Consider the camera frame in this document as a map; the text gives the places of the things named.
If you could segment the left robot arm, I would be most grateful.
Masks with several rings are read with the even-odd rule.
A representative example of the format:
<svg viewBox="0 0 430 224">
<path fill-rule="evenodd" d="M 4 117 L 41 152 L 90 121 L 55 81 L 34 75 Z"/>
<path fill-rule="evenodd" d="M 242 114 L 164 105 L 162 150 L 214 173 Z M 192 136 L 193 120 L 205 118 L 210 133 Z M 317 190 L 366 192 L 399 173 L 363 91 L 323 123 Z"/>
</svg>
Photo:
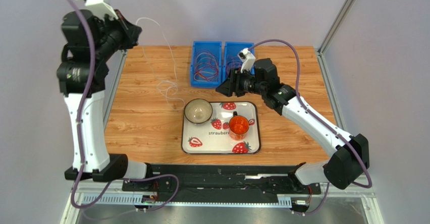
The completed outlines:
<svg viewBox="0 0 430 224">
<path fill-rule="evenodd" d="M 132 161 L 125 154 L 108 153 L 104 139 L 107 61 L 117 51 L 136 46 L 142 31 L 119 10 L 115 13 L 116 18 L 110 19 L 80 10 L 63 18 L 61 29 L 67 43 L 57 78 L 70 114 L 74 141 L 73 164 L 64 173 L 67 180 L 110 182 L 144 179 L 147 175 L 146 163 Z"/>
</svg>

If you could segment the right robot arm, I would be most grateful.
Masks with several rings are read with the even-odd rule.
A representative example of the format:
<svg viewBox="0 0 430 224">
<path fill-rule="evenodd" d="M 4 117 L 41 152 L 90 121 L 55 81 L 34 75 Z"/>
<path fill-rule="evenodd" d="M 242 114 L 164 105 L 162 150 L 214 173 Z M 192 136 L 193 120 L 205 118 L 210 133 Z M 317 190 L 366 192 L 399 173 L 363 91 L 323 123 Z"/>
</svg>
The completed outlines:
<svg viewBox="0 0 430 224">
<path fill-rule="evenodd" d="M 293 172 L 294 181 L 300 185 L 330 183 L 341 190 L 350 184 L 371 188 L 366 137 L 351 135 L 315 111 L 294 88 L 280 82 L 271 59 L 257 60 L 254 67 L 254 74 L 232 69 L 216 92 L 226 97 L 260 95 L 267 107 L 293 121 L 323 148 L 329 160 L 299 164 Z"/>
</svg>

